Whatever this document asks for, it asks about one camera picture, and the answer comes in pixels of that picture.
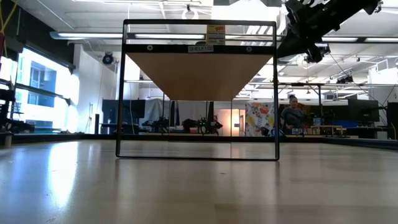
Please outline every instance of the monitor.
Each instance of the monitor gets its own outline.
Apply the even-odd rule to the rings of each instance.
[[[379,122],[379,103],[376,100],[348,100],[349,118],[357,122]]]
[[[123,105],[124,105],[123,116],[128,116],[130,118],[130,109],[131,109],[132,118],[144,118],[145,102],[146,102],[145,100],[123,100]]]

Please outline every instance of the robotic arm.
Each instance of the robotic arm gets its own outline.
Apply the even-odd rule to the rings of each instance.
[[[308,62],[318,63],[330,49],[319,49],[315,43],[331,30],[364,9],[369,15],[379,9],[381,0],[288,0],[287,35],[278,48],[278,58],[308,54]]]

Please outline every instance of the label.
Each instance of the label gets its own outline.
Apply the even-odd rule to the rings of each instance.
[[[206,43],[225,45],[225,25],[207,25]]]
[[[212,45],[188,46],[188,53],[203,53],[203,52],[214,52],[214,48]]]

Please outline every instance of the ceiling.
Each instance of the ceiling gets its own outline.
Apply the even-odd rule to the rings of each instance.
[[[130,19],[181,19],[186,6],[166,4],[105,4],[102,2],[80,2],[81,0],[20,0],[19,5],[26,11],[60,32],[122,32],[123,20]],[[383,10],[371,16],[359,12],[341,25],[337,32],[330,35],[398,35],[398,1],[383,0]],[[199,19],[211,19],[215,9],[212,0],[201,1],[201,6],[192,5],[198,13]],[[253,9],[241,9],[237,12],[250,14]],[[192,18],[188,12],[186,18]],[[130,27],[130,32],[203,32],[202,29],[189,26],[136,25]],[[103,54],[113,51],[117,55],[120,49],[120,40],[91,40],[85,45],[87,51]],[[354,80],[366,81],[368,68],[375,65],[386,56],[398,55],[398,44],[331,44],[331,54],[342,69],[352,68]],[[325,82],[331,76],[341,73],[341,68],[330,57],[315,65],[307,65],[302,57],[296,57],[281,72],[281,82]],[[266,82],[267,77],[257,75],[255,82]]]

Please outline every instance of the glass pane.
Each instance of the glass pane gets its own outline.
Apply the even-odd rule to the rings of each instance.
[[[16,104],[13,119],[36,125],[41,128],[65,130],[67,128],[68,105],[61,98],[16,89]]]
[[[71,79],[68,68],[27,49],[19,54],[19,58],[18,83],[68,95]]]
[[[17,72],[17,62],[1,57],[1,69],[0,69],[0,78],[4,80],[12,80],[12,82],[15,82],[15,75]]]

